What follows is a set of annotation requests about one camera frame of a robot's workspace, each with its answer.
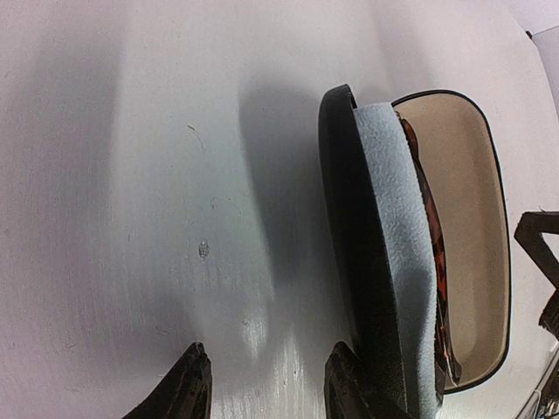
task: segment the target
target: black object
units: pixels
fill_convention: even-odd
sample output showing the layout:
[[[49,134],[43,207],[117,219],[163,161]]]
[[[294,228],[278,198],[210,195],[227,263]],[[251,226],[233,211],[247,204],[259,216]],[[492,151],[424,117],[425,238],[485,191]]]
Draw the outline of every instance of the black object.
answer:
[[[556,288],[543,309],[540,326],[559,340],[559,262],[543,240],[542,233],[559,234],[559,212],[525,212],[514,238]]]
[[[336,343],[325,373],[327,419],[412,419],[378,391],[345,343]]]
[[[319,148],[328,218],[341,281],[347,286],[355,351],[369,384],[407,411],[396,297],[356,107],[347,85],[322,99]]]
[[[155,390],[122,419],[210,419],[211,362],[193,343]]]

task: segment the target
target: white table surface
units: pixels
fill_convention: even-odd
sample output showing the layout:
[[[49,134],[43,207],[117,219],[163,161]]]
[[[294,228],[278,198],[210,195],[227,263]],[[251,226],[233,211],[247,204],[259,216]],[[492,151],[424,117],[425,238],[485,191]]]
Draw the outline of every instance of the white table surface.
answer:
[[[511,229],[559,210],[549,84],[497,3],[1,2],[0,416],[121,417],[202,340],[213,418],[324,417],[348,326],[317,115],[345,82],[468,95]],[[549,357],[551,286],[511,247],[507,361],[442,418],[511,418]]]

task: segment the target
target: open eyeglass case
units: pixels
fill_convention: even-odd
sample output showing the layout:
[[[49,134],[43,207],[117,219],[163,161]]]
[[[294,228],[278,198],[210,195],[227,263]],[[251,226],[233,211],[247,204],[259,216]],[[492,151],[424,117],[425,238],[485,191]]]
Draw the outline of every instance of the open eyeglass case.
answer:
[[[444,392],[507,355],[509,240],[487,120],[455,92],[358,107],[339,86],[319,134],[355,352],[400,408],[434,417]]]

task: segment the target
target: tortoiseshell sunglasses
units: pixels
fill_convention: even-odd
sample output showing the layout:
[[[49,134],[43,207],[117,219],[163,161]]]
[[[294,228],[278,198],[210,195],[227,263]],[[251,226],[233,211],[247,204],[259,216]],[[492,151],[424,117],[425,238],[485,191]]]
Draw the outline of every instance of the tortoiseshell sunglasses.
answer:
[[[446,376],[450,382],[457,386],[462,375],[462,367],[456,361],[454,352],[452,351],[450,320],[448,313],[448,294],[446,289],[446,259],[445,244],[443,242],[443,232],[438,219],[437,207],[429,188],[429,183],[425,177],[423,168],[419,161],[418,138],[413,131],[410,123],[400,118],[402,128],[404,129],[408,145],[410,146],[411,157],[413,159],[416,173],[419,180],[419,188],[423,196],[427,221],[429,223],[429,231],[431,233],[431,243],[433,246],[433,254],[435,256],[435,266],[437,271],[437,322],[435,330],[435,378],[437,396],[439,403],[442,402],[442,396],[445,392]]]

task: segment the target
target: white surface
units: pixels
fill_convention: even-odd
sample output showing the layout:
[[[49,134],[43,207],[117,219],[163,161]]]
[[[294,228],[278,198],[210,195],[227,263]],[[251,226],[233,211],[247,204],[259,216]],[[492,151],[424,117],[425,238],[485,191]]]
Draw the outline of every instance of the white surface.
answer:
[[[316,126],[342,82],[362,104],[465,93],[511,229],[559,208],[549,85],[502,6],[14,0],[0,40],[2,418],[120,417],[194,339],[212,417],[323,417],[347,325]],[[538,382],[551,289],[516,243],[512,258],[507,362],[444,418],[510,418]]]
[[[542,57],[556,108],[559,109],[559,27],[538,33],[534,36],[534,43]]]
[[[559,25],[559,2],[556,0],[500,0],[516,21],[532,34]]]

